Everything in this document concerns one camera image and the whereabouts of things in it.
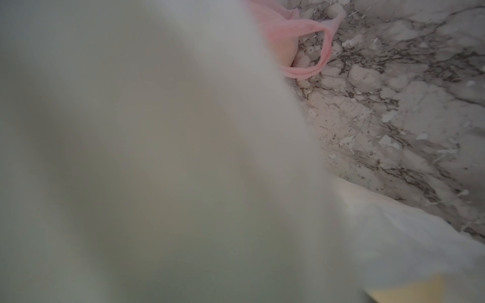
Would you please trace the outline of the lemon print plastic bag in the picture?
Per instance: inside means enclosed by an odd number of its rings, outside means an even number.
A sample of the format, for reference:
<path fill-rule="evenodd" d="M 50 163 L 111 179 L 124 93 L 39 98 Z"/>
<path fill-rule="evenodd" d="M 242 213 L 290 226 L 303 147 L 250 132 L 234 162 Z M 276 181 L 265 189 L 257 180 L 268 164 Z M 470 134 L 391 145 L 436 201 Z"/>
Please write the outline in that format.
<path fill-rule="evenodd" d="M 2 302 L 375 302 L 484 245 L 329 174 L 246 1 L 1 2 Z"/>

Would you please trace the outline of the pink plastic bag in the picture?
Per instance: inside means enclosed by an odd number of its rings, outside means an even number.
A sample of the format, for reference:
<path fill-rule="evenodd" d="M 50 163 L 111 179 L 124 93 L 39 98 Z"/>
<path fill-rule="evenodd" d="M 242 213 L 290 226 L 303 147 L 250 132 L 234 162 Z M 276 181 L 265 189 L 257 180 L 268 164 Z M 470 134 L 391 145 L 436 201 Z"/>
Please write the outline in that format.
<path fill-rule="evenodd" d="M 345 18 L 344 14 L 339 13 L 331 20 L 314 21 L 301 18 L 299 10 L 288 10 L 276 1 L 246 1 L 246 4 L 276 55 L 285 77 L 306 80 L 322 71 L 332 56 L 333 37 Z M 293 67 L 299 38 L 318 32 L 322 32 L 324 38 L 317 64 L 304 68 Z"/>

